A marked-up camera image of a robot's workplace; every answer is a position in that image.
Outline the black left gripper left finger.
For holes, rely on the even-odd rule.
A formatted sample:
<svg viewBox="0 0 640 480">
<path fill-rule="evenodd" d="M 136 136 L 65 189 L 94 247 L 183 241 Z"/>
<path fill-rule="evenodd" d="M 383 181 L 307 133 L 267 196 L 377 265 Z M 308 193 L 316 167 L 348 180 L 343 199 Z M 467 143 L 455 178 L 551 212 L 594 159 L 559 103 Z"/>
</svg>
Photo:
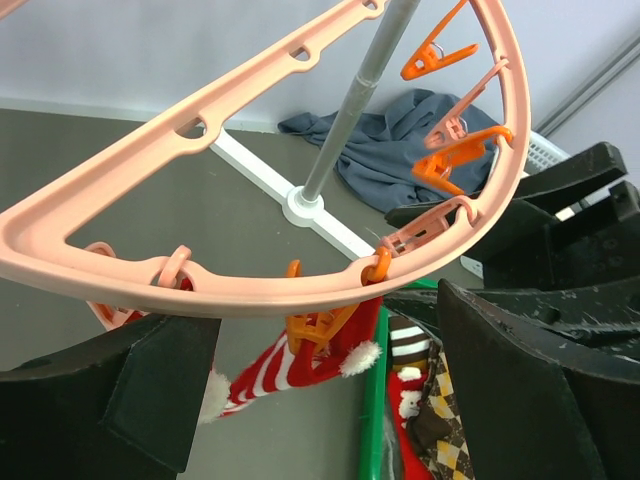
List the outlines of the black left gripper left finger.
<svg viewBox="0 0 640 480">
<path fill-rule="evenodd" d="M 2 478 L 176 478 L 219 328 L 151 314 L 2 372 Z"/>
</svg>

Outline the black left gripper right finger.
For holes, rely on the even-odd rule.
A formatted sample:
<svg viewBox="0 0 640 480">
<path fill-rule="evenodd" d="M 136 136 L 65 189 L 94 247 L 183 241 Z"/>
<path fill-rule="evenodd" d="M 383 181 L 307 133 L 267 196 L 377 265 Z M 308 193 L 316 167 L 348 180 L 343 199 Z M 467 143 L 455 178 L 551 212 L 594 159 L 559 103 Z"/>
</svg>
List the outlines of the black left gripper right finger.
<svg viewBox="0 0 640 480">
<path fill-rule="evenodd" d="M 639 365 L 442 280 L 437 315 L 479 479 L 636 479 Z"/>
</svg>

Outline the red white striped sock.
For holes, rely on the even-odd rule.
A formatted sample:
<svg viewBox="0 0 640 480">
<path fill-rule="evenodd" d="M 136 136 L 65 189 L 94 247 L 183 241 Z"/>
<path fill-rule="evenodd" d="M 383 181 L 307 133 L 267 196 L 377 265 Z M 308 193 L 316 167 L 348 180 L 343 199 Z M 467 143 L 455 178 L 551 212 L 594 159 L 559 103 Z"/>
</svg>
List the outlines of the red white striped sock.
<svg viewBox="0 0 640 480">
<path fill-rule="evenodd" d="M 380 297 L 361 303 L 346 324 L 320 352 L 304 340 L 292 353 L 286 333 L 281 333 L 234 380 L 216 370 L 209 373 L 198 423 L 211 423 L 236 414 L 257 399 L 275 392 L 314 386 L 335 377 L 348 378 L 372 367 L 382 348 L 374 333 L 382 306 Z"/>
</svg>

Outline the pink round clip hanger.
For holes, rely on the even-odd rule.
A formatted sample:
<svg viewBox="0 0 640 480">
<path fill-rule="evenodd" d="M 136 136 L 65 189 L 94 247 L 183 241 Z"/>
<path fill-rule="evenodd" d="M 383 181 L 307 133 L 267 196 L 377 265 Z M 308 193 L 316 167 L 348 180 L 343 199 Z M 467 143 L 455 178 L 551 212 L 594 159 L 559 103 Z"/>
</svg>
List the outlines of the pink round clip hanger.
<svg viewBox="0 0 640 480">
<path fill-rule="evenodd" d="M 207 149 L 229 117 L 287 76 L 313 68 L 327 46 L 385 10 L 382 1 L 343 1 L 5 210 L 2 277 L 114 307 L 225 318 L 351 305 L 440 268 L 474 246 L 503 214 L 529 146 L 528 81 L 509 18 L 498 1 L 472 7 L 492 51 L 490 74 L 501 85 L 505 131 L 497 164 L 478 197 L 457 195 L 402 228 L 402 250 L 357 259 L 332 274 L 246 278 L 214 274 L 183 254 L 129 261 L 68 243 L 72 233 L 171 161 Z"/>
</svg>

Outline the orange clothes peg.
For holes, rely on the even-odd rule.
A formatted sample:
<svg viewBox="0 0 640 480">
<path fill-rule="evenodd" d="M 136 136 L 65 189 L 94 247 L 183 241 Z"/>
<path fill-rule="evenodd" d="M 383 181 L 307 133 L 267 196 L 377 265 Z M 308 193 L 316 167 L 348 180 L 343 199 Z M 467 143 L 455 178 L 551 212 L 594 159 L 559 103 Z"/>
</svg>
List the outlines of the orange clothes peg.
<svg viewBox="0 0 640 480">
<path fill-rule="evenodd" d="M 359 308 L 356 303 L 286 317 L 286 347 L 299 371 L 315 378 L 341 374 L 341 364 L 362 341 Z"/>
</svg>

